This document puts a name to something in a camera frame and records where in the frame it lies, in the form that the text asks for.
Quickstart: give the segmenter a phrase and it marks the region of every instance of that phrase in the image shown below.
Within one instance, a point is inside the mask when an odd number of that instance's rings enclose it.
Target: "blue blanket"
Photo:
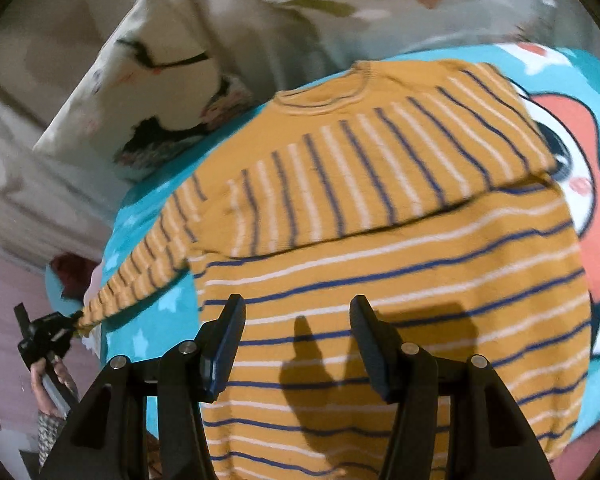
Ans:
[[[560,164],[556,179],[570,202],[585,264],[595,264],[586,271],[596,272],[600,267],[600,62],[585,52],[531,44],[450,48],[394,59],[445,58],[496,65],[519,87],[536,121],[549,117],[541,129],[553,132],[549,142]],[[128,193],[105,249],[103,283],[149,230],[169,195],[261,109],[216,131]],[[591,362],[574,438],[600,420],[600,280],[592,285],[592,294]],[[199,326],[193,279],[186,273],[166,290],[104,322],[103,362],[117,354],[134,361],[161,356],[180,341],[194,338]],[[155,399],[148,403],[147,419],[149,430],[157,434]]]

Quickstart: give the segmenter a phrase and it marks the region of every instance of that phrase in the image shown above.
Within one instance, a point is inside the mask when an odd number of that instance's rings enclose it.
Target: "silver bolt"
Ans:
[[[416,343],[402,343],[400,349],[407,355],[416,355],[420,351],[420,347]]]
[[[124,368],[126,366],[126,356],[116,355],[110,362],[111,368],[114,370],[119,370],[120,368]]]
[[[476,368],[486,368],[489,362],[487,361],[486,357],[476,354],[471,357],[471,364]]]
[[[178,351],[181,354],[193,354],[198,346],[194,341],[183,341],[178,345]]]

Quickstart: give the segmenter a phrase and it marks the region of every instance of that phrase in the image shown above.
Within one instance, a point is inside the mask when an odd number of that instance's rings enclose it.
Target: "brown object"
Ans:
[[[91,284],[91,274],[97,262],[77,254],[60,254],[49,263],[49,267],[62,283],[62,297],[82,302],[84,293]]]

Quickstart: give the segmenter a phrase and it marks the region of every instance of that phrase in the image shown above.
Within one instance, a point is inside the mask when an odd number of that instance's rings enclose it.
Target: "hand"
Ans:
[[[69,374],[69,370],[66,369],[62,359],[57,357],[54,362],[54,370],[56,371],[56,375],[58,376],[58,380],[64,384],[67,388],[69,388],[77,397],[78,396],[78,388],[75,385],[75,382],[71,375]],[[45,415],[53,415],[53,416],[62,416],[56,405],[49,397],[49,394],[46,392],[45,387],[42,385],[42,376],[45,374],[45,360],[40,359],[31,365],[31,389],[33,391],[34,396],[36,397],[36,403],[38,404],[38,409],[45,413]]]

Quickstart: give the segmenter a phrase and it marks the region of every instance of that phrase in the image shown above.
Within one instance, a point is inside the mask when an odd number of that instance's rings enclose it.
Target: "yellow striped sweater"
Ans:
[[[550,152],[509,82],[458,60],[359,62],[281,92],[168,199],[83,326],[182,269],[201,322],[247,321],[203,410],[219,478],[375,478],[395,407],[371,389],[349,301],[435,355],[485,355],[549,457],[578,417],[589,296]],[[446,460],[440,400],[434,476]]]

